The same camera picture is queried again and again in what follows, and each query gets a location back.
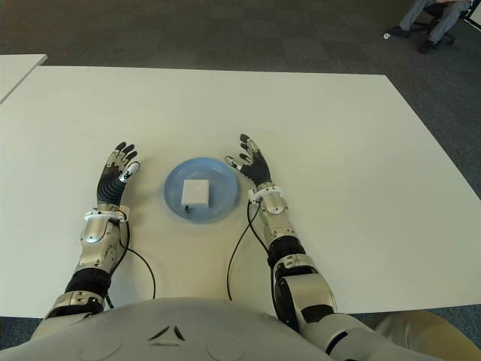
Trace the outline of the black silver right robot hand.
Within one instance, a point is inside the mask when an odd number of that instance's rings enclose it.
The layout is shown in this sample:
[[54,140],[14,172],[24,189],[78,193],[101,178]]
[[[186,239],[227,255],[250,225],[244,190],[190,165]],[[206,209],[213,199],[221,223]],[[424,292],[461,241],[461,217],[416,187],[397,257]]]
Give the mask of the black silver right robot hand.
[[262,184],[272,184],[268,163],[259,146],[248,135],[241,134],[239,139],[240,146],[246,151],[246,153],[239,154],[243,162],[238,162],[231,156],[226,156],[225,162],[251,180],[256,187],[260,187]]

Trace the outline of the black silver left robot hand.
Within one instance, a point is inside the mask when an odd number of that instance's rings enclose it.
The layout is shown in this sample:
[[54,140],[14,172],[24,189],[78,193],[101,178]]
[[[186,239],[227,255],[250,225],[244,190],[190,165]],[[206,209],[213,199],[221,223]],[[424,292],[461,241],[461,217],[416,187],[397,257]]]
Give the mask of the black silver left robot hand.
[[133,144],[122,142],[111,152],[102,170],[97,186],[97,204],[120,206],[126,184],[140,168]]

